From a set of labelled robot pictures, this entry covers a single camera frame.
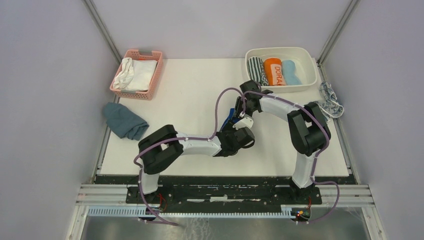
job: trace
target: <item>orange cloth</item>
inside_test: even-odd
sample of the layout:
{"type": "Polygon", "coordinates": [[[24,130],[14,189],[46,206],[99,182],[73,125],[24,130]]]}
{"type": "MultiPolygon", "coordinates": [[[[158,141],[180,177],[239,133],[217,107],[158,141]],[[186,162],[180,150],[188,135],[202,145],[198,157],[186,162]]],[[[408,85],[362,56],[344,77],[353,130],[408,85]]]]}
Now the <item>orange cloth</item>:
{"type": "Polygon", "coordinates": [[[268,58],[263,62],[266,78],[270,86],[286,86],[287,83],[283,77],[283,66],[281,60],[277,57],[268,58]]]}

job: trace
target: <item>pink plastic basket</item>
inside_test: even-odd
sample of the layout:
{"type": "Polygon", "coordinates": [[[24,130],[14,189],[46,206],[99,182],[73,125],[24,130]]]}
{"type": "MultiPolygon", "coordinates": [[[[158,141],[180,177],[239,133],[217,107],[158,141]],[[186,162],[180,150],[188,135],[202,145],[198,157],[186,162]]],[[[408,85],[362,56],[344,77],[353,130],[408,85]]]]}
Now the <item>pink plastic basket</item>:
{"type": "MultiPolygon", "coordinates": [[[[126,51],[124,58],[132,58],[133,60],[156,60],[157,65],[154,70],[154,74],[151,77],[150,85],[147,91],[128,91],[114,88],[114,80],[112,80],[112,84],[110,84],[109,89],[118,95],[121,98],[129,98],[129,99],[142,99],[142,100],[152,100],[153,95],[155,93],[156,86],[159,83],[159,78],[161,76],[162,65],[164,61],[162,60],[162,52],[161,51],[151,51],[150,52],[140,52],[138,49],[130,49],[126,51]]],[[[122,70],[122,63],[119,65],[118,71],[116,71],[115,77],[122,70]]]]}

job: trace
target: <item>gray floor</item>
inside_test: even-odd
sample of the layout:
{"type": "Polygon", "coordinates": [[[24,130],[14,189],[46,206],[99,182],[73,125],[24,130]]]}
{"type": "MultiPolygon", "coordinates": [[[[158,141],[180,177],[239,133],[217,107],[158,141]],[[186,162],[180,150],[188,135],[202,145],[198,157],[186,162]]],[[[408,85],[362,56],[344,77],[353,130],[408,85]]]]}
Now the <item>gray floor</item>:
{"type": "MultiPolygon", "coordinates": [[[[313,208],[312,218],[328,209],[313,208]]],[[[336,208],[328,218],[296,225],[272,218],[172,218],[180,226],[144,224],[128,217],[87,217],[83,240],[367,240],[360,208],[336,208]]]]}

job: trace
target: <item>white towel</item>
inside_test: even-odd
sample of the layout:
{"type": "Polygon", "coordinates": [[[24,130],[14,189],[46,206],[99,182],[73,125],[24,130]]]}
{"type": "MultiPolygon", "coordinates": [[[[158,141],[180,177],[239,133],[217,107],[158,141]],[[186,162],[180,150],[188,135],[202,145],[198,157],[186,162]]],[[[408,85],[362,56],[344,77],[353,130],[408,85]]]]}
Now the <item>white towel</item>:
{"type": "Polygon", "coordinates": [[[122,70],[113,81],[113,88],[128,91],[147,91],[155,73],[156,60],[122,59],[122,70]]]}

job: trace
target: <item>light gray wall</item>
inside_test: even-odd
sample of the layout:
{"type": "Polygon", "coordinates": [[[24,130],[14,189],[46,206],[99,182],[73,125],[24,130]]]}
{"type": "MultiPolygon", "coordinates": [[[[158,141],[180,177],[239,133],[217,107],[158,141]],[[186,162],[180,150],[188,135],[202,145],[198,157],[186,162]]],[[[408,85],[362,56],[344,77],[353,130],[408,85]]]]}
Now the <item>light gray wall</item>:
{"type": "Polygon", "coordinates": [[[82,1],[0,1],[0,239],[65,237],[116,68],[82,1]]]}
{"type": "Polygon", "coordinates": [[[122,55],[244,58],[266,47],[302,47],[318,57],[349,0],[94,0],[122,55]]]}
{"type": "Polygon", "coordinates": [[[424,1],[363,0],[325,69],[391,240],[423,239],[424,1]]]}

